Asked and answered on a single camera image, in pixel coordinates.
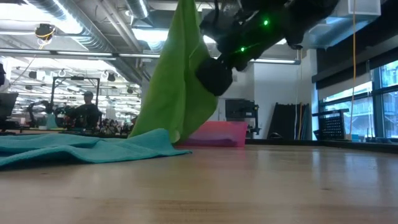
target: wooden table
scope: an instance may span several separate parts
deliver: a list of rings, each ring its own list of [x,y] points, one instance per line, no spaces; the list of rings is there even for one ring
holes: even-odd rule
[[[0,172],[4,224],[398,223],[398,157],[248,146]]]

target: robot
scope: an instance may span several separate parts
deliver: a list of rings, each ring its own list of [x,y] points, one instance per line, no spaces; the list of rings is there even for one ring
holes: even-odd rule
[[[244,70],[248,62],[285,38],[300,50],[304,33],[328,17],[339,0],[238,0],[240,10],[229,16],[215,9],[200,24],[201,33],[212,38],[221,55],[209,57],[196,70],[201,84],[221,96],[232,84],[232,69]]]

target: ductwork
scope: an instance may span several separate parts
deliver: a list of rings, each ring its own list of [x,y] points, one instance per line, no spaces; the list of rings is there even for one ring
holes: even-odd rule
[[[81,37],[73,37],[90,52],[115,52],[100,30],[92,23],[87,15],[71,0],[24,0],[27,4],[35,6],[46,14],[53,16],[58,28],[69,34],[80,34]],[[140,71],[129,66],[123,59],[117,58],[108,61],[114,66],[127,81],[141,84]]]
[[[132,16],[136,19],[145,19],[149,15],[147,0],[125,0]]]

